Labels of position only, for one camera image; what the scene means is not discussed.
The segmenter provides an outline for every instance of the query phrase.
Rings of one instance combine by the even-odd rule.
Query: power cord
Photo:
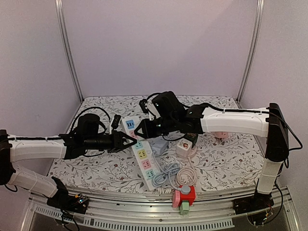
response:
[[[8,138],[8,139],[0,141],[0,144],[4,143],[6,141],[13,141],[13,140],[15,140],[15,138]]]
[[[289,168],[289,158],[287,157],[287,159],[284,161],[284,166],[286,168]]]
[[[160,94],[159,92],[156,92],[156,93],[153,93],[153,94],[149,95],[149,96],[146,98],[146,102],[148,102],[149,99],[150,99],[151,97],[153,97],[153,96],[155,96],[155,95],[159,95],[159,94]],[[154,117],[154,119],[156,119],[156,116],[154,115],[153,112],[151,112],[151,110],[150,110],[149,108],[148,108],[148,111],[149,111],[149,113]]]
[[[281,205],[280,205],[280,208],[279,208],[277,214],[271,220],[269,220],[269,221],[266,220],[265,224],[272,222],[280,214],[282,207],[283,207],[283,193],[282,193],[281,189],[279,188],[279,186],[277,184],[277,180],[275,180],[275,186],[276,186],[276,188],[278,189],[278,191],[280,192],[280,195],[281,195]]]
[[[76,118],[74,119],[74,121],[73,121],[73,123],[72,123],[72,126],[71,126],[71,129],[70,129],[69,133],[72,133],[72,132],[73,132],[73,128],[74,128],[75,123],[76,123],[76,121],[78,120],[78,118],[79,118],[84,112],[86,112],[86,111],[88,111],[88,110],[90,110],[90,109],[100,109],[100,110],[102,110],[102,111],[105,113],[105,115],[108,117],[109,122],[111,121],[111,118],[110,118],[109,114],[108,114],[103,108],[101,108],[101,107],[88,107],[88,108],[82,110],[82,111],[76,116]],[[99,123],[99,124],[104,128],[104,132],[105,132],[105,131],[106,131],[106,126],[105,126],[102,122]]]
[[[77,222],[76,222],[76,220],[74,219],[74,217],[73,217],[67,210],[65,210],[65,209],[63,209],[63,208],[60,208],[60,211],[62,212],[62,215],[61,215],[62,226],[63,226],[66,230],[68,230],[68,231],[74,231],[74,230],[69,229],[69,228],[67,227],[67,225],[64,223],[64,217],[65,217],[65,218],[71,219],[71,220],[74,222],[74,224],[75,224],[75,226],[76,226],[76,228],[77,228],[76,231],[80,231],[80,227],[79,227],[79,225],[77,224]]]
[[[181,103],[181,104],[183,105],[183,107],[190,108],[190,106],[187,106],[187,105],[185,105],[183,103]]]
[[[5,184],[4,186],[5,186],[5,188],[6,188],[7,190],[9,190],[9,191],[11,191],[11,192],[14,192],[14,193],[18,192],[18,188],[16,187],[16,185],[14,185],[15,190],[10,189],[6,184]]]
[[[166,140],[166,141],[173,142],[173,141],[179,141],[180,139],[184,138],[184,136],[185,136],[185,135],[183,135],[183,136],[181,136],[181,137],[178,137],[178,138],[176,138],[176,139],[174,139],[174,140],[167,140],[167,139],[165,138],[164,135],[163,135],[162,137],[163,137],[163,139]]]
[[[280,116],[274,114],[273,112],[265,112],[265,111],[257,111],[257,110],[247,110],[247,109],[222,109],[222,108],[218,108],[218,107],[215,107],[209,103],[202,103],[201,106],[209,106],[210,108],[214,109],[214,110],[217,110],[217,111],[220,111],[220,112],[249,112],[249,113],[261,113],[261,114],[269,114],[269,115],[272,115],[276,118],[278,118],[286,127],[287,129],[290,131],[290,133],[292,134],[292,136],[296,139],[296,141],[298,142],[299,144],[299,147],[295,147],[295,148],[291,148],[289,149],[289,151],[293,151],[293,150],[300,150],[303,148],[303,144],[302,142],[300,141],[300,139],[295,135],[295,133],[292,131],[292,129],[290,128],[290,126],[286,123],[286,121],[281,118]]]
[[[254,221],[253,221],[253,220],[250,220],[250,219],[248,218],[248,215],[247,215],[246,217],[247,217],[249,223],[251,223],[251,224],[252,224],[253,226],[255,226],[255,227],[261,227],[261,226],[263,226],[263,225],[266,225],[266,224],[271,223],[272,221],[274,221],[274,220],[277,218],[277,216],[280,214],[280,212],[281,212],[281,210],[282,210],[282,208],[283,208],[283,193],[282,193],[281,189],[280,189],[279,186],[278,186],[277,180],[275,180],[275,183],[274,183],[274,184],[275,184],[276,188],[278,189],[278,191],[280,192],[280,195],[281,195],[281,205],[280,205],[280,207],[279,207],[279,210],[278,210],[278,212],[276,213],[276,215],[275,215],[271,220],[268,221],[268,218],[269,218],[268,214],[269,214],[270,211],[272,211],[272,207],[271,207],[270,205],[268,205],[268,206],[270,207],[270,210],[269,210],[269,212],[267,213],[266,218],[263,219],[264,223],[263,223],[262,225],[254,225]]]
[[[178,172],[177,177],[176,177],[176,183],[178,185],[187,185],[187,183],[182,181],[182,176],[187,176],[188,178],[191,179],[191,182],[188,184],[189,186],[191,185],[195,185],[197,182],[197,173],[196,170],[193,167],[192,164],[192,160],[191,158],[193,158],[197,153],[197,149],[196,147],[194,149],[191,150],[191,152],[187,155],[187,156],[183,156],[180,155],[179,153],[177,153],[177,155],[183,159],[188,159],[188,162],[190,164],[190,167],[186,166],[181,168],[181,170]]]
[[[88,153],[88,150],[86,151],[86,153],[84,153],[84,157],[95,157],[95,156],[99,156],[105,153],[105,150],[103,150],[103,152],[99,153],[99,154],[95,154],[95,155],[86,155]]]
[[[176,175],[179,170],[180,170],[180,166],[178,163],[172,163],[170,164],[166,170],[164,170],[160,165],[159,163],[157,162],[157,159],[156,157],[156,151],[153,151],[153,156],[154,156],[154,161],[156,162],[156,164],[158,165],[159,169],[161,170],[161,173],[155,175],[152,179],[152,185],[154,187],[157,187],[158,188],[158,191],[160,194],[164,194],[164,193],[171,193],[172,192],[172,189],[170,188],[167,188],[166,190],[164,190],[162,188],[163,184],[169,180],[172,188],[174,188],[175,190],[179,190],[178,187],[175,187],[173,184],[172,184],[172,180],[171,180],[171,177]]]

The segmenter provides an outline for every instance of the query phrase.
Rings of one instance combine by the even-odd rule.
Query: black wire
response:
[[[66,217],[68,217],[69,219],[71,219],[71,220],[75,223],[75,225],[76,225],[76,227],[77,227],[77,231],[80,231],[79,225],[77,224],[77,222],[76,222],[76,220],[73,218],[73,216],[72,216],[69,212],[67,212],[66,210],[64,210],[64,209],[61,209],[61,212],[62,212],[61,218],[62,218],[62,225],[63,225],[63,227],[66,228],[66,229],[69,230],[69,231],[74,231],[74,230],[69,229],[69,228],[64,224],[64,215],[65,215]]]
[[[14,185],[15,190],[10,189],[6,184],[5,184],[4,186],[6,187],[7,190],[9,190],[9,191],[11,191],[11,192],[14,192],[14,193],[18,192],[18,188],[16,187],[16,185]]]
[[[296,141],[298,142],[299,144],[299,147],[295,147],[295,148],[291,148],[289,149],[289,151],[293,151],[293,150],[300,150],[303,148],[303,144],[302,142],[300,141],[300,139],[295,135],[295,133],[292,131],[292,129],[290,128],[290,126],[285,122],[284,119],[282,119],[280,116],[272,113],[272,112],[265,112],[265,111],[257,111],[257,110],[246,110],[246,109],[222,109],[222,108],[218,108],[218,107],[215,107],[209,103],[202,103],[201,106],[209,106],[210,108],[214,109],[214,110],[217,110],[217,111],[220,111],[220,112],[250,112],[250,113],[261,113],[261,114],[269,114],[269,115],[272,115],[272,116],[275,116],[277,117],[286,127],[287,129],[290,131],[290,133],[292,134],[292,136],[296,139]]]
[[[289,158],[287,157],[287,159],[284,161],[284,166],[286,168],[289,168]]]
[[[181,136],[181,137],[178,137],[174,140],[167,140],[164,136],[163,136],[163,139],[166,140],[166,141],[170,141],[170,142],[173,142],[173,141],[179,141],[180,139],[184,138],[185,135]]]
[[[153,94],[149,95],[149,96],[146,98],[146,100],[148,101],[151,97],[153,97],[153,96],[155,96],[155,95],[159,95],[159,94],[160,94],[160,92],[153,93]]]
[[[302,149],[302,148],[303,148],[302,142],[301,142],[300,139],[295,135],[295,133],[292,131],[292,129],[290,128],[290,126],[285,122],[285,120],[282,119],[280,116],[278,116],[278,115],[272,113],[272,112],[268,112],[268,114],[277,117],[281,122],[283,122],[284,125],[287,127],[287,129],[288,129],[288,130],[290,131],[290,133],[292,134],[292,136],[293,136],[293,137],[296,139],[296,141],[298,142],[299,147],[291,148],[291,149],[289,149],[289,152],[290,152],[290,151],[293,151],[293,150],[300,150],[300,149]]]
[[[281,189],[279,188],[278,184],[277,184],[277,180],[275,181],[275,186],[276,188],[278,189],[278,191],[280,192],[280,195],[281,195],[281,205],[280,205],[280,208],[279,208],[279,211],[277,212],[277,214],[273,217],[273,219],[269,220],[269,221],[265,221],[264,224],[268,224],[270,222],[272,222],[281,212],[282,210],[282,207],[283,207],[283,193],[281,191]]]
[[[65,209],[60,208],[60,211],[62,212],[61,219],[62,219],[62,225],[63,225],[63,227],[66,228],[66,229],[69,230],[69,231],[74,231],[74,230],[71,230],[71,229],[67,228],[66,225],[64,225],[64,213],[65,213],[65,216],[69,217],[69,218],[74,222],[74,224],[75,224],[76,227],[77,227],[77,231],[80,231],[79,225],[77,224],[77,222],[76,222],[76,220],[74,219],[74,217],[73,217],[68,211],[66,211]]]
[[[190,106],[187,106],[187,105],[185,105],[183,103],[181,103],[181,104],[183,105],[183,107],[190,108]]]
[[[100,121],[100,122],[98,122],[98,125],[101,126],[104,129],[104,131],[102,131],[100,134],[101,135],[105,134],[105,132],[107,131],[105,124],[102,121]]]
[[[99,153],[99,154],[95,154],[95,155],[86,155],[88,151],[86,151],[86,153],[83,155],[84,157],[94,157],[94,156],[99,156],[99,155],[102,155],[105,153],[105,150],[103,150],[102,153]]]
[[[18,141],[55,141],[62,140],[61,137],[15,137]]]
[[[4,143],[6,141],[13,141],[13,140],[15,140],[15,138],[8,138],[8,139],[0,141],[0,144]]]
[[[100,109],[100,110],[102,110],[102,111],[105,113],[105,115],[108,117],[109,122],[111,121],[111,118],[110,118],[109,114],[108,114],[103,108],[101,108],[101,107],[88,107],[88,108],[82,110],[82,111],[76,116],[76,118],[74,119],[74,121],[73,121],[73,123],[72,123],[72,126],[71,126],[71,129],[70,129],[69,133],[72,132],[72,130],[73,130],[73,128],[74,128],[74,126],[75,126],[75,123],[76,123],[76,121],[78,120],[78,118],[79,118],[84,112],[86,112],[86,111],[88,111],[88,110],[90,110],[90,109]]]
[[[147,98],[146,98],[146,101],[148,102],[148,100],[151,98],[151,97],[153,97],[153,96],[155,96],[155,95],[159,95],[160,93],[159,92],[156,92],[156,93],[153,93],[153,94],[151,94],[151,95],[149,95]],[[153,112],[151,112],[151,110],[148,108],[148,112],[154,117],[154,119],[156,119],[156,116],[154,115],[154,113]]]

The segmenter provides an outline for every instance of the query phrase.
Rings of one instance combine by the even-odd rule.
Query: floral tablecloth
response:
[[[83,102],[79,111],[99,106],[104,108],[110,116],[142,116],[138,103],[144,96],[111,96],[89,97]],[[237,108],[232,97],[218,96],[178,96],[185,105],[208,102],[217,107]],[[88,111],[98,114],[101,120],[108,125],[107,117],[100,110]],[[172,142],[169,149],[158,158],[162,167],[178,162],[180,166],[187,165],[187,160],[177,157],[175,146]],[[258,178],[263,156],[254,136],[239,133],[229,133],[229,137],[219,141],[213,134],[199,135],[197,142],[197,155],[192,159],[197,171],[198,180],[196,191],[216,191],[255,184]],[[87,155],[98,154],[97,151],[88,151]],[[101,152],[97,157],[79,157],[73,160],[55,159],[50,171],[50,176],[55,176],[64,184],[90,190],[153,193],[147,192],[143,184],[130,148],[108,154]]]

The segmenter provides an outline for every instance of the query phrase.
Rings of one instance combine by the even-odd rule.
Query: white power strip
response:
[[[138,139],[138,142],[131,146],[131,149],[134,153],[136,162],[138,163],[144,184],[150,191],[153,191],[156,187],[152,184],[152,178],[161,171],[154,160],[155,157],[153,156],[153,151],[149,142],[141,140],[143,138],[137,137],[134,133],[134,129],[139,125],[139,123],[139,116],[128,116],[121,120],[122,128],[125,133]]]

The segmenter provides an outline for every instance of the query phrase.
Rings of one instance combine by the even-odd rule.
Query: lavender wall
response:
[[[285,120],[304,144],[290,153],[290,168],[281,182],[288,185],[300,217],[308,227],[308,5],[306,0],[265,1],[262,26],[243,107],[280,105]],[[298,144],[290,138],[290,147]]]
[[[236,96],[256,8],[256,0],[66,0],[82,91]]]
[[[64,132],[78,108],[54,1],[0,1],[0,128],[21,136]],[[46,174],[51,160],[19,163]],[[21,225],[28,192],[0,187],[0,230]]]

